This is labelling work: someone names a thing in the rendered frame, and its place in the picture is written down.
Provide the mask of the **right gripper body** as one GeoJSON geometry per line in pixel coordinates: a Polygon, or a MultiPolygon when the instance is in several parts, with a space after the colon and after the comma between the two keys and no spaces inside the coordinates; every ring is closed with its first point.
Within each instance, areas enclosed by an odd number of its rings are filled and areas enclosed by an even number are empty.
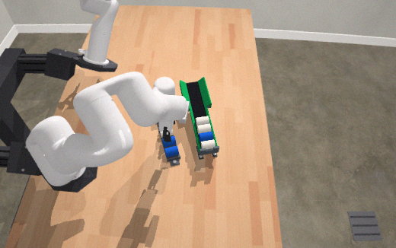
{"type": "Polygon", "coordinates": [[[172,131],[172,128],[173,128],[173,124],[174,124],[174,121],[160,122],[160,123],[159,123],[159,130],[160,130],[160,132],[163,132],[164,126],[165,126],[165,127],[168,127],[168,131],[171,132],[171,131],[172,131]]]}

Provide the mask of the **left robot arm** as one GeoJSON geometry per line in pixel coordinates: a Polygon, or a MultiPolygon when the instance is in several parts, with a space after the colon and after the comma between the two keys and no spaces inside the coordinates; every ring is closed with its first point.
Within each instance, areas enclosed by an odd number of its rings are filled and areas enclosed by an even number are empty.
{"type": "Polygon", "coordinates": [[[113,23],[119,9],[117,0],[80,0],[83,11],[99,15],[91,26],[88,49],[78,49],[83,59],[96,65],[108,65],[107,51],[113,23]]]}

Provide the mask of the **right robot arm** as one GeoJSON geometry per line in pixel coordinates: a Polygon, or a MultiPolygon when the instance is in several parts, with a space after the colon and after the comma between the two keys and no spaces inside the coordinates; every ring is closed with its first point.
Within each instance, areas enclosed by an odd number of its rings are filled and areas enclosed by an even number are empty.
{"type": "Polygon", "coordinates": [[[63,186],[78,179],[86,167],[111,164],[132,150],[133,135],[113,95],[138,126],[174,120],[186,124],[190,101],[176,96],[174,81],[168,77],[158,78],[153,89],[140,72],[87,87],[76,94],[73,106],[90,135],[74,133],[63,117],[51,116],[26,140],[27,150],[52,186],[63,186]]]}

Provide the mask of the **blue cylinder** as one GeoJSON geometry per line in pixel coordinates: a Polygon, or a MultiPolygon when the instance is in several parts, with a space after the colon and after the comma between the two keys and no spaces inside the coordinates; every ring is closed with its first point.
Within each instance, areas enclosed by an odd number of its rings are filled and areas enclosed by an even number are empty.
{"type": "Polygon", "coordinates": [[[213,140],[213,134],[212,132],[199,133],[199,138],[200,138],[200,142],[213,140]]]}
{"type": "MultiPolygon", "coordinates": [[[[162,141],[163,141],[163,139],[162,139],[162,141]]],[[[176,139],[175,139],[175,137],[174,137],[174,136],[171,136],[171,142],[165,142],[165,141],[163,141],[163,145],[164,145],[164,147],[176,145],[176,139]]]]}
{"type": "Polygon", "coordinates": [[[166,157],[171,157],[171,156],[179,154],[177,146],[165,148],[164,150],[165,150],[166,157]]]}

